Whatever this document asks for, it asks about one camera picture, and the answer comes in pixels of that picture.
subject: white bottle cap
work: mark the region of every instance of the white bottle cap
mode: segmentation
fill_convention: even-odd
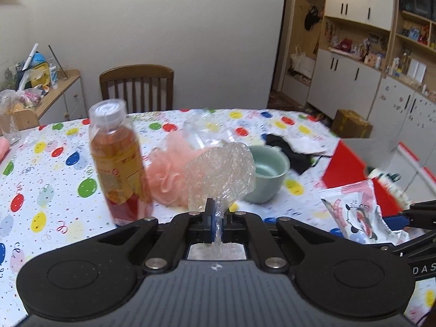
[[[89,110],[91,125],[105,129],[116,128],[126,119],[126,116],[126,101],[118,98],[96,103]]]

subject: black cabinet handle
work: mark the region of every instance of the black cabinet handle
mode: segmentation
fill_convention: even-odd
[[[415,106],[415,102],[416,102],[416,98],[413,100],[413,104],[411,105],[411,109],[410,109],[409,114],[411,114],[411,112],[413,111],[413,107]]]
[[[407,102],[406,102],[406,105],[405,105],[405,107],[404,107],[404,110],[407,109],[407,104],[408,104],[409,101],[410,101],[410,95],[409,95],[409,97],[407,97]]]

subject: tablecloth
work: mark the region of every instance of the tablecloth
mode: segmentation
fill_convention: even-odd
[[[139,135],[143,160],[163,144],[166,134],[183,126],[200,110],[131,114]],[[211,111],[219,125],[237,141],[262,144],[267,133],[285,137],[309,136],[332,155],[339,139],[311,116],[277,110]],[[19,269],[41,253],[113,229],[89,153],[89,120],[41,126],[34,129],[1,175],[0,197],[0,325],[14,326],[26,311],[15,287]],[[256,205],[237,201],[232,210],[254,212],[263,219],[291,216],[323,230],[336,227],[321,203],[318,190],[328,158],[303,175],[289,171],[280,192]],[[155,204],[153,216],[168,222],[183,208]],[[434,279],[417,285],[407,316],[417,320],[434,301]]]

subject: chair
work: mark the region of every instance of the chair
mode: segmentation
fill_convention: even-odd
[[[114,86],[115,98],[124,98],[127,102],[127,109],[132,113],[138,112],[137,110],[137,86],[140,81],[140,106],[139,112],[146,112],[145,110],[145,89],[144,84],[148,83],[148,111],[162,110],[162,82],[166,80],[166,107],[165,110],[173,109],[173,79],[174,71],[162,65],[128,65],[120,66],[115,69],[106,71],[100,75],[100,88],[102,91],[103,99],[114,98],[109,96],[109,88]],[[123,94],[119,95],[119,85],[122,85]],[[156,108],[153,109],[153,88],[157,88]]]

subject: mug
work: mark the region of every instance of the mug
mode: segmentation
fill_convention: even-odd
[[[256,188],[248,193],[244,200],[262,204],[278,193],[290,164],[286,155],[277,146],[254,145],[250,146],[250,151],[256,166]]]

